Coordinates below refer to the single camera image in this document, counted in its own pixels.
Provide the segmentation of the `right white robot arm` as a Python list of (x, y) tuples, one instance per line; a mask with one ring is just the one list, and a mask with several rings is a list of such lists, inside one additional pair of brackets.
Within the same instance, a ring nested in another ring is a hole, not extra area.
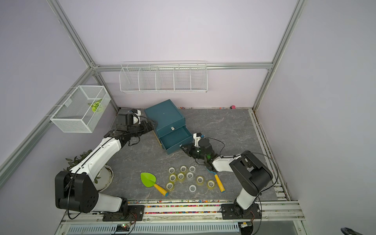
[(256, 203), (261, 191), (272, 181), (273, 175), (252, 152), (225, 157), (214, 152), (208, 138), (203, 138), (180, 148), (189, 157), (203, 160), (208, 171), (216, 176), (219, 172), (232, 172), (242, 189), (233, 204), (222, 204), (220, 213), (224, 220), (250, 220), (262, 217), (262, 209)]

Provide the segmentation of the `blue toy rake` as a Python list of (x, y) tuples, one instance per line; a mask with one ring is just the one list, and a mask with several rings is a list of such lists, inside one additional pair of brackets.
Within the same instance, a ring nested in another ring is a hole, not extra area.
[(212, 174), (214, 175), (215, 180), (216, 180), (216, 182), (217, 182), (217, 185), (218, 185), (218, 188), (219, 188), (220, 192), (221, 192), (221, 193), (224, 193), (224, 192), (225, 192), (225, 188), (224, 188), (224, 186), (223, 186), (223, 184), (222, 184), (222, 182), (221, 182), (219, 176), (217, 175), (217, 173), (214, 172), (214, 171), (211, 171), (211, 170), (209, 170), (209, 169), (208, 169), (208, 172), (210, 172), (210, 173), (212, 173)]

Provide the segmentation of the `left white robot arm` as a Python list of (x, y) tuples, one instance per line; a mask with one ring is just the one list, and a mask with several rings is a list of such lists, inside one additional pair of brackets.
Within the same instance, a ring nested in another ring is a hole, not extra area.
[(122, 213), (127, 217), (127, 199), (100, 193), (95, 187), (95, 180), (107, 162), (125, 145), (129, 145), (132, 138), (140, 139), (157, 125), (155, 120), (141, 116), (139, 110), (121, 114), (116, 127), (104, 135), (100, 144), (86, 158), (56, 175), (56, 207), (67, 212)]

